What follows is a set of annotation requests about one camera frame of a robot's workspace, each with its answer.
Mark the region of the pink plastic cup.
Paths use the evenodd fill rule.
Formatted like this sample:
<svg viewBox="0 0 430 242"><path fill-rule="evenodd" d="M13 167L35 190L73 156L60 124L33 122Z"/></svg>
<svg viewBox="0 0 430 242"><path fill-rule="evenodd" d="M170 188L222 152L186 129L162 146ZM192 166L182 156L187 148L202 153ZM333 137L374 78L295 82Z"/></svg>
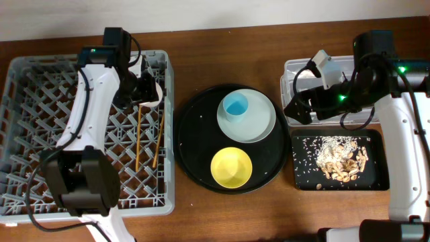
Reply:
<svg viewBox="0 0 430 242"><path fill-rule="evenodd" d="M151 101L151 102L139 103L139 105L138 105L139 107L154 108L154 107L157 107L161 103L162 98L163 98L163 90L158 83L155 83L155 87L156 87L156 92L157 92L156 100Z"/></svg>

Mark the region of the wooden chopstick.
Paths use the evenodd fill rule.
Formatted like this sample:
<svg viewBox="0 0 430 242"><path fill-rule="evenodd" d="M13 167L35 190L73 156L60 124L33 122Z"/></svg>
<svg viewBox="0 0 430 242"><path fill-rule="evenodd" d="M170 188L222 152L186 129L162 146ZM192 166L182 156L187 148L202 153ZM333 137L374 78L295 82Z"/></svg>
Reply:
<svg viewBox="0 0 430 242"><path fill-rule="evenodd" d="M155 156L153 159L153 165L152 168L155 169L157 167L157 162L159 159L159 149L160 149L160 145L161 145L161 141L162 141L162 136L163 136L163 130L164 130L164 123L165 123L165 113L163 113L161 122L160 122L160 126L159 126L159 133L157 136L157 145L156 145L156 149L155 149Z"/></svg>
<svg viewBox="0 0 430 242"><path fill-rule="evenodd" d="M140 158L140 131L141 131L141 115L142 115L142 106L138 105L138 123L136 127L137 131L137 140L136 140L136 163L135 163L135 172L138 172L139 169L139 158Z"/></svg>

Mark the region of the food scraps pile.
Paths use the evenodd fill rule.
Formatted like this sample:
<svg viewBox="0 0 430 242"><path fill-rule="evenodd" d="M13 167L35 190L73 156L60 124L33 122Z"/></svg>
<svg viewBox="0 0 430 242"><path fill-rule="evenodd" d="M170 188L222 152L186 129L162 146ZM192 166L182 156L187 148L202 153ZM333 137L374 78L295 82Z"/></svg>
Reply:
<svg viewBox="0 0 430 242"><path fill-rule="evenodd" d="M327 179L347 183L355 181L369 161L367 149L352 136L323 136L316 152L316 165Z"/></svg>

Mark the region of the yellow bowl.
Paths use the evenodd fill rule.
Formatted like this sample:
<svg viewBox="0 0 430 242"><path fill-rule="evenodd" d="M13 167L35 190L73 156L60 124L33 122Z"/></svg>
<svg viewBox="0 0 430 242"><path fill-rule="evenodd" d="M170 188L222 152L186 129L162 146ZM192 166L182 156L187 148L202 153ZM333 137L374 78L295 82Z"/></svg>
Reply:
<svg viewBox="0 0 430 242"><path fill-rule="evenodd" d="M236 189L250 180L253 164L250 156L243 150L226 147L213 156L210 172L214 181L223 188Z"/></svg>

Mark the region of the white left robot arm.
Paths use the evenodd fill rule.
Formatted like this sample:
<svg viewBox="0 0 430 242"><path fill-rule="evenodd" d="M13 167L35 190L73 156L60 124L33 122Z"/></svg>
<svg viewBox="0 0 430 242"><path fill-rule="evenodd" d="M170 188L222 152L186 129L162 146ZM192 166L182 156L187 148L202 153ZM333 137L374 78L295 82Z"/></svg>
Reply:
<svg viewBox="0 0 430 242"><path fill-rule="evenodd" d="M66 128L55 148L40 153L39 164L27 182L24 196L32 224L44 232L87 227L96 241L134 241L119 213L120 177L105 154L110 109L133 105L154 108L163 90L131 56L136 38L123 28L106 27L100 46L86 46L78 55L77 92ZM42 226L30 203L33 180L42 173L59 208L79 219L73 225Z"/></svg>

